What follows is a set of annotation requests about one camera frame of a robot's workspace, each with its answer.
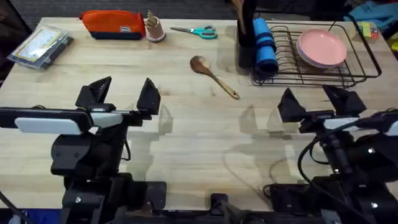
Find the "blue object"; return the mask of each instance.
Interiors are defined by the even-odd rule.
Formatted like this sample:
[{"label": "blue object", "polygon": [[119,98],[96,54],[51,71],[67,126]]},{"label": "blue object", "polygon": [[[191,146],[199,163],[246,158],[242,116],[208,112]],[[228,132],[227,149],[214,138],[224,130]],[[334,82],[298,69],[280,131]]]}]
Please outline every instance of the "blue object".
[{"label": "blue object", "polygon": [[[378,4],[368,1],[350,13],[356,21],[373,22],[380,30],[390,27],[395,21],[398,21],[398,2],[389,4]],[[344,17],[345,21],[350,21],[349,17]]]},{"label": "blue object", "polygon": [[272,77],[279,69],[274,38],[263,18],[253,20],[253,26],[257,48],[254,70],[261,78]]},{"label": "blue object", "polygon": [[199,35],[202,39],[206,39],[206,40],[217,38],[217,32],[213,26],[206,26],[204,28],[192,28],[192,29],[171,27],[171,29]]},{"label": "blue object", "polygon": [[35,224],[54,224],[60,219],[59,209],[26,209],[27,216]]}]

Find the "wooden spoon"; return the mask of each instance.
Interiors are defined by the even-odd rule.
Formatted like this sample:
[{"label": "wooden spoon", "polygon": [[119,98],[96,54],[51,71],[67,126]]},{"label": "wooden spoon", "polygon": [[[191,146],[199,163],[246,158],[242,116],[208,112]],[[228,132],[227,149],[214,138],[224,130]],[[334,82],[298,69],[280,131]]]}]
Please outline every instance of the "wooden spoon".
[{"label": "wooden spoon", "polygon": [[235,100],[239,99],[239,95],[236,91],[234,91],[231,87],[229,87],[227,84],[225,84],[215,75],[213,75],[213,73],[209,69],[210,63],[204,57],[194,56],[190,61],[190,65],[194,72],[210,76],[225,90],[225,92],[232,96],[232,98],[234,98]]}]

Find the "dish rack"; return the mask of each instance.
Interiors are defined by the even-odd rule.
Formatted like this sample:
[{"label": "dish rack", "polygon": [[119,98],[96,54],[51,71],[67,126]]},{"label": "dish rack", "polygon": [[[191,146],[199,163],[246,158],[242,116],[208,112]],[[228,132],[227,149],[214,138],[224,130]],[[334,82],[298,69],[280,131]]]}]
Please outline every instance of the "dish rack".
[{"label": "dish rack", "polygon": [[[359,26],[350,15],[347,15],[357,33]],[[272,22],[267,21],[270,31],[274,37],[277,50],[275,57],[279,65],[279,71],[275,74],[265,74],[255,72],[251,65],[252,82],[255,85],[282,85],[282,86],[322,86],[333,85],[342,88],[355,86],[358,83],[365,82],[368,78],[376,78],[381,75],[381,68],[374,57],[368,43],[360,33],[360,42],[353,43],[344,26],[334,22]],[[292,30],[291,25],[301,27],[301,30]],[[327,29],[337,35],[346,45],[347,57],[339,66],[329,69],[315,68],[307,64],[301,59],[296,49],[296,41],[301,33],[311,27],[316,26],[317,29]],[[366,51],[358,50],[360,45],[364,46]],[[239,43],[238,57],[249,54],[250,50],[243,49]]]}]

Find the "table surface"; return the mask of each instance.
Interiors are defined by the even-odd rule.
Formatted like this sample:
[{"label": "table surface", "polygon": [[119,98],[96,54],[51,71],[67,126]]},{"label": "table surface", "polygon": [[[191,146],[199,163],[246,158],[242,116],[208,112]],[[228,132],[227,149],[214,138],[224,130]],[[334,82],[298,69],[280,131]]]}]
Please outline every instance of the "table surface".
[{"label": "table surface", "polygon": [[[302,180],[296,161],[313,135],[298,134],[297,124],[278,122],[276,107],[285,87],[253,86],[236,68],[236,21],[164,19],[167,38],[158,44],[95,40],[76,18],[43,18],[41,24],[70,31],[74,43],[46,72],[15,65],[0,89],[0,105],[72,109],[81,86],[112,76],[106,102],[131,110],[149,77],[162,95],[160,115],[129,129],[132,160],[120,168],[136,180],[166,181],[166,209],[205,209],[211,193],[224,192],[240,208],[268,210],[263,185]],[[217,39],[169,28],[208,24],[216,27]],[[383,73],[351,88],[368,107],[365,116],[398,106],[398,63],[384,40],[371,48]],[[357,50],[360,57],[367,54],[364,47]],[[213,73],[241,99],[232,99],[210,77],[194,73],[189,66],[194,55],[206,57]],[[368,61],[363,64],[371,68]],[[292,91],[308,110],[332,108],[321,88]],[[0,189],[17,207],[61,207],[62,178],[50,173],[56,137],[0,129]],[[319,149],[315,156],[325,158]],[[307,157],[304,170],[310,177],[330,173],[328,166]],[[398,195],[397,184],[389,188]]]}]

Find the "black cable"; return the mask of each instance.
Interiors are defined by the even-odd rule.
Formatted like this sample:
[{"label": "black cable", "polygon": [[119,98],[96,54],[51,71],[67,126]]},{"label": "black cable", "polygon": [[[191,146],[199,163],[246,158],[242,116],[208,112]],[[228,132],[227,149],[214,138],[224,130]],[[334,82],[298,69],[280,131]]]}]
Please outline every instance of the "black cable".
[{"label": "black cable", "polygon": [[329,165],[329,162],[323,162],[323,161],[316,160],[316,159],[313,157],[312,152],[313,152],[313,147],[310,149],[310,157],[311,157],[311,159],[312,159],[314,162],[316,162],[317,164],[321,164],[321,165]]},{"label": "black cable", "polygon": [[305,148],[303,149],[303,151],[300,153],[299,157],[298,157],[298,161],[297,161],[297,168],[298,171],[300,172],[300,175],[304,178],[305,181],[307,181],[311,186],[315,187],[318,191],[322,192],[323,194],[327,195],[328,197],[330,197],[331,199],[333,199],[334,201],[338,202],[340,205],[344,206],[345,208],[347,208],[349,211],[351,211],[352,213],[354,213],[356,216],[361,217],[366,223],[368,224],[373,224],[371,223],[363,214],[361,214],[359,211],[357,211],[356,209],[352,208],[351,206],[349,206],[348,204],[346,204],[344,201],[336,198],[334,195],[332,195],[331,193],[327,192],[326,190],[322,189],[321,187],[319,187],[318,185],[314,184],[304,173],[303,168],[302,168],[302,161],[304,158],[304,155],[311,149],[314,147],[314,145],[319,142],[319,140],[326,138],[327,136],[334,134],[338,131],[342,131],[346,128],[349,128],[351,126],[355,126],[360,122],[360,120],[358,121],[354,121],[348,124],[344,124],[338,128],[332,129],[331,131],[326,132],[325,134],[323,134],[322,136],[320,136],[319,138],[314,138],[312,140],[312,142],[310,142],[310,144],[308,144],[307,146],[305,146]]},{"label": "black cable", "polygon": [[131,151],[130,151],[130,146],[127,140],[124,140],[124,145],[126,146],[127,149],[127,158],[122,158],[124,161],[130,161],[131,160]]},{"label": "black cable", "polygon": [[18,210],[17,207],[15,207],[14,204],[8,200],[8,198],[0,191],[0,200],[9,208],[11,209],[14,214],[16,214],[19,218],[24,220],[27,224],[34,224],[34,222],[25,214],[23,214],[21,211]]},{"label": "black cable", "polygon": [[268,199],[271,200],[271,195],[267,194],[266,190],[267,188],[269,188],[271,186],[271,184],[267,184],[265,186],[262,187],[262,193],[264,194],[264,196]]}]

